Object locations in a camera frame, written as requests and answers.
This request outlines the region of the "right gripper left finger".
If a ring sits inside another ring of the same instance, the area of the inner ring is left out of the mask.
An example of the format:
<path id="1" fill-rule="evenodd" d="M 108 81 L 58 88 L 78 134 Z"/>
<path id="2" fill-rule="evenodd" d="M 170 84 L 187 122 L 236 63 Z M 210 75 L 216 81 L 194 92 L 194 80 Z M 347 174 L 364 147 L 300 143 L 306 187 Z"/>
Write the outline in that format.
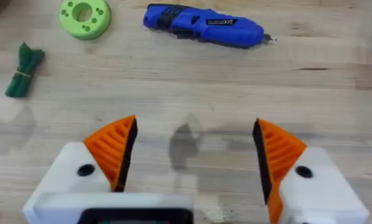
<path id="1" fill-rule="evenodd" d="M 131 115 L 65 144 L 32 196 L 122 192 L 136 136 Z"/>

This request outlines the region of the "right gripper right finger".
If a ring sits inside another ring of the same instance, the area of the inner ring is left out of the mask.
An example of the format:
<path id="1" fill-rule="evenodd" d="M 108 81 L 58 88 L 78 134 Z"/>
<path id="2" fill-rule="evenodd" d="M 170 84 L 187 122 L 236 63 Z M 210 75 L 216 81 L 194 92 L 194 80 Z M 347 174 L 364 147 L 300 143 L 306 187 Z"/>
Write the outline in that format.
<path id="1" fill-rule="evenodd" d="M 364 224 L 369 211 L 321 147 L 309 147 L 263 119 L 252 136 L 264 203 L 277 224 Z"/>

